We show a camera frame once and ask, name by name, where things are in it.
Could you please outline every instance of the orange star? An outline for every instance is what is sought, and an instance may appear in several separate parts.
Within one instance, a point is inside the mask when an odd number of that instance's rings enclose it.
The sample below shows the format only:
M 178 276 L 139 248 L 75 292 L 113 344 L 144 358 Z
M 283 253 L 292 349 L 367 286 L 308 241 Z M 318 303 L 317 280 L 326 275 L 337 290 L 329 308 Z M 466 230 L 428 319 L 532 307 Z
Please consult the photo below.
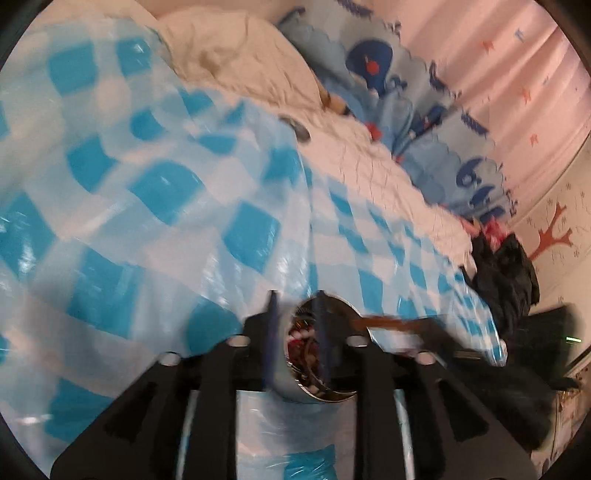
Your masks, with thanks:
M 486 50 L 486 53 L 489 53 L 490 50 L 494 50 L 495 49 L 495 45 L 492 42 L 492 40 L 484 40 L 482 42 L 482 46 Z
M 522 87 L 520 95 L 523 97 L 525 104 L 531 102 L 531 92 L 529 89 Z

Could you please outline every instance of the orange deer antler print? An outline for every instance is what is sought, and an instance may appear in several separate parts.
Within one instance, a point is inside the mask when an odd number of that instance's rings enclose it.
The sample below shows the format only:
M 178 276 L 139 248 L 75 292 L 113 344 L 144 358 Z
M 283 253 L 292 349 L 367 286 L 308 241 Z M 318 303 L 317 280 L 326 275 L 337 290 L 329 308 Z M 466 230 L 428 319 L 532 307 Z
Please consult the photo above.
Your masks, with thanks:
M 546 230 L 538 230 L 538 235 L 540 236 L 540 244 L 538 245 L 538 248 L 536 248 L 535 251 L 530 255 L 531 261 L 534 261 L 536 258 L 540 256 L 540 254 L 543 251 L 548 250 L 553 245 L 562 244 L 568 245 L 569 247 L 573 246 L 573 243 L 570 241 L 570 236 L 572 235 L 573 230 L 570 228 L 560 238 L 555 238 L 552 236 L 552 230 L 554 229 L 554 225 L 558 221 L 560 215 L 562 215 L 562 213 L 565 210 L 565 206 L 563 207 L 559 202 L 556 202 L 556 210 L 554 211 L 554 217 L 552 218 L 550 225 L 548 225 L 548 228 Z

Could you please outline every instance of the plastic sheet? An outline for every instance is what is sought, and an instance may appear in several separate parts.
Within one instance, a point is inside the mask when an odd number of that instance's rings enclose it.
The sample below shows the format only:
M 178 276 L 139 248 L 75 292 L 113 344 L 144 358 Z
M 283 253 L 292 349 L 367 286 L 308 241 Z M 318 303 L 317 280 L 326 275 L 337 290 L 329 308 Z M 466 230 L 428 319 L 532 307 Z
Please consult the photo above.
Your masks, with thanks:
M 274 116 L 186 90 L 160 48 L 130 21 L 73 22 L 25 35 L 0 73 L 0 167 L 20 168 L 0 195 L 0 410 L 44 472 L 160 352 L 208 351 L 270 289 L 443 314 L 503 360 L 488 308 L 428 239 L 309 169 Z M 242 478 L 347 478 L 348 407 L 302 406 L 303 429 L 299 406 L 244 405 Z

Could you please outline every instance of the checkered tablecloth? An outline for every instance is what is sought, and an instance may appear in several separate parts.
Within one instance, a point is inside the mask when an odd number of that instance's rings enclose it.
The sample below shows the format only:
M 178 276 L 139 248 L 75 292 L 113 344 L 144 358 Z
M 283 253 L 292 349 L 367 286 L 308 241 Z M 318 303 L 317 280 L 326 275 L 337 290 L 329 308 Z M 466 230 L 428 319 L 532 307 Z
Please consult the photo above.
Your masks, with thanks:
M 444 314 L 502 360 L 488 308 L 428 239 L 161 55 L 130 21 L 81 21 L 26 34 L 0 72 L 0 408 L 38 465 L 155 355 L 206 352 L 271 289 Z

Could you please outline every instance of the blue blanket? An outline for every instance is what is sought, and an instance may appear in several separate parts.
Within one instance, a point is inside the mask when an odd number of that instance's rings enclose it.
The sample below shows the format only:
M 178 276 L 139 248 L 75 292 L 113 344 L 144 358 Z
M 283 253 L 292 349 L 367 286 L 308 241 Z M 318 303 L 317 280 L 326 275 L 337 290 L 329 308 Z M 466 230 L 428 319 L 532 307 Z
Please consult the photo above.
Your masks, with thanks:
M 74 22 L 27 34 L 0 73 L 0 164 L 29 166 L 2 192 L 0 408 L 44 471 L 157 354 L 208 351 L 270 289 L 443 314 L 503 360 L 427 238 L 313 171 L 275 116 L 185 89 L 162 51 L 127 20 Z
M 370 127 L 409 174 L 425 200 L 485 223 L 513 214 L 493 142 L 455 106 L 434 61 L 400 42 L 400 24 L 386 24 L 350 0 L 302 0 L 278 28 L 331 92 Z

